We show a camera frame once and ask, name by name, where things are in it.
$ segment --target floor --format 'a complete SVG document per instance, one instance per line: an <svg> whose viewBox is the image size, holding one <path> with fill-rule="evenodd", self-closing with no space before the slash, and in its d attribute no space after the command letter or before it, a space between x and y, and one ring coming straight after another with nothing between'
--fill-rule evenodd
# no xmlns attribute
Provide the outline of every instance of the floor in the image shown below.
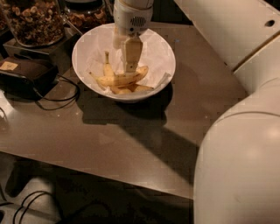
<svg viewBox="0 0 280 224"><path fill-rule="evenodd" d="M0 153L0 223L193 223L193 202Z"/></svg>

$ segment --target cable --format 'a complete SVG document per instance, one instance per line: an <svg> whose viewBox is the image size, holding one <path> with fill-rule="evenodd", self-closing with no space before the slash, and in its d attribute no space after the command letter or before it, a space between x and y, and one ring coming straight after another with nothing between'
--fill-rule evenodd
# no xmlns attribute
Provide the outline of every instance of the cable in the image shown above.
<svg viewBox="0 0 280 224"><path fill-rule="evenodd" d="M24 206L25 202L28 200L28 198L30 198L32 195L34 195L34 194L36 194L36 193L39 193L39 195L37 195L34 199L32 199L32 200L28 203L27 207L25 208L25 206ZM49 193L49 192L45 192L45 191L36 191L36 192L30 193L29 195L27 195L27 196L24 198L24 200L23 200L22 203L21 203L21 206L17 209L17 211L16 211L16 212L14 213L14 215L13 215L12 223L13 223L13 224L16 224L16 218L17 218L17 215L18 215L19 211L20 211L21 209L25 208L25 210L22 212L22 214L21 214L21 216L20 216L20 219L19 219L19 223L21 223L22 220L23 220L23 218L24 218L24 216L25 216L25 213L28 211L28 209L30 208L30 206L32 205L32 203L33 203L37 198L39 198L39 197L41 197L41 196L43 196L43 195L49 195L49 196L52 197L52 199L53 199L53 201L54 201L56 207L57 207L58 210L59 210L59 216L60 216L60 218L61 218L62 220L64 220L63 210L62 210L62 208L61 208L61 206L60 206L60 203L57 201L57 199L54 197L54 195L51 194L51 193Z"/></svg>
<svg viewBox="0 0 280 224"><path fill-rule="evenodd" d="M6 113L1 107L0 107L0 118L4 119L4 120L7 120Z"/></svg>
<svg viewBox="0 0 280 224"><path fill-rule="evenodd" d="M0 195L2 197L3 200L7 201L5 195L4 195L4 192L3 192L3 189L2 189L2 186L0 185Z"/></svg>
<svg viewBox="0 0 280 224"><path fill-rule="evenodd" d="M57 76L59 76L60 78L64 79L63 81L65 82L68 82L70 84L72 84L73 86L76 87L76 91L74 93L74 95L66 98L66 99L49 99L49 98L46 98L44 97L35 87L33 88L35 93L41 98L41 99L44 99L44 100L47 100L47 101L50 101L50 102L67 102L69 101L68 103L66 103L65 105L62 105L60 107L57 107L57 108L44 108L40 103L39 101L35 101L35 103L43 110L56 110L56 109L62 109L64 108L65 106L69 105L71 102L73 102L74 100L78 100L79 97L80 97L80 94L81 94L81 91L80 91L80 88L79 86L74 83L73 81L69 80L68 78L64 77L63 75L60 75L60 74L57 74Z"/></svg>
<svg viewBox="0 0 280 224"><path fill-rule="evenodd" d="M10 204L12 204L11 202L3 202L2 204L0 204L0 207L4 207L4 206L8 206L8 205L10 205Z"/></svg>
<svg viewBox="0 0 280 224"><path fill-rule="evenodd" d="M106 203L99 201L98 199L94 199L93 201L89 202L85 206L82 206L81 208L76 210L74 213L71 213L64 219L61 219L61 221L57 222L56 224L67 224L69 221L71 222L71 220L74 219L77 215L81 214L87 208L94 206L94 205L102 206L108 212L108 216L106 217L106 219L107 219L106 223L115 223L110 220L113 217L111 208Z"/></svg>

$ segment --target nuts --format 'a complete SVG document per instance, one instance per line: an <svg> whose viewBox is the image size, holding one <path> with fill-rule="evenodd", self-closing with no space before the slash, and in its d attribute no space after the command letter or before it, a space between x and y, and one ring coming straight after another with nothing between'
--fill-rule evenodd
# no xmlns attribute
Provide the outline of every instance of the nuts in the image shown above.
<svg viewBox="0 0 280 224"><path fill-rule="evenodd" d="M24 16L25 18L28 18L30 15L31 15L30 9L26 9L26 10L23 11L23 16Z"/></svg>
<svg viewBox="0 0 280 224"><path fill-rule="evenodd" d="M30 8L30 12L31 12L32 14L36 13L37 10L38 10L38 8L37 8L36 6L32 6L32 7Z"/></svg>
<svg viewBox="0 0 280 224"><path fill-rule="evenodd" d="M63 21L55 0L12 1L13 5L7 2L2 0L0 5L10 31L22 46L48 46L63 38Z"/></svg>
<svg viewBox="0 0 280 224"><path fill-rule="evenodd" d="M66 14L70 23L76 26L81 32L87 32L98 25L107 23L107 15L103 6L90 12L66 9Z"/></svg>
<svg viewBox="0 0 280 224"><path fill-rule="evenodd" d="M7 27L6 20L0 10L0 31L4 30L6 27Z"/></svg>

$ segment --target black device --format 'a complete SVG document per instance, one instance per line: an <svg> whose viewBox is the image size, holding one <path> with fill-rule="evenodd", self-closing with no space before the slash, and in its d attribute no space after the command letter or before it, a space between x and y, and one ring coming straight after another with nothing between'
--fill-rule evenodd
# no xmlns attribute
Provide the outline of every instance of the black device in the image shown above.
<svg viewBox="0 0 280 224"><path fill-rule="evenodd" d="M9 95L37 101L56 84L59 69L42 59L13 56L0 61L0 88Z"/></svg>

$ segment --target sliced banana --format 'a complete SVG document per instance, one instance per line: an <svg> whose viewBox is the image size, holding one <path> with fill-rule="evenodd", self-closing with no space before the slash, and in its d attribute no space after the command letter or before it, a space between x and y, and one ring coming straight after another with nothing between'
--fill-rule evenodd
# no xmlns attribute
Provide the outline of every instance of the sliced banana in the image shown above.
<svg viewBox="0 0 280 224"><path fill-rule="evenodd" d="M138 81L142 80L148 73L149 68L147 66L142 66L136 70L135 73L122 73L116 74L115 76L97 76L95 77L98 84L104 87L117 87L123 88L129 85L133 85Z"/></svg>
<svg viewBox="0 0 280 224"><path fill-rule="evenodd" d="M131 94L131 90L127 87L110 87L113 94L116 95L126 95Z"/></svg>
<svg viewBox="0 0 280 224"><path fill-rule="evenodd" d="M154 88L153 87L148 87L144 85L139 85L139 84L133 84L127 87L131 92L142 92L142 91L151 91Z"/></svg>

